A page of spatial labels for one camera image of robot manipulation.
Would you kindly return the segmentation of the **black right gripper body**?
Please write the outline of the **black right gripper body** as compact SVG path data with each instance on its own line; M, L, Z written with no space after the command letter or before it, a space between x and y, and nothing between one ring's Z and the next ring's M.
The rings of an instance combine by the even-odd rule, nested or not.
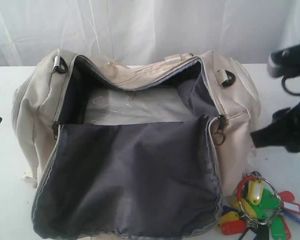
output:
M276 111L272 122L252 132L256 148L284 147L289 153L300 152L300 101L294 107Z

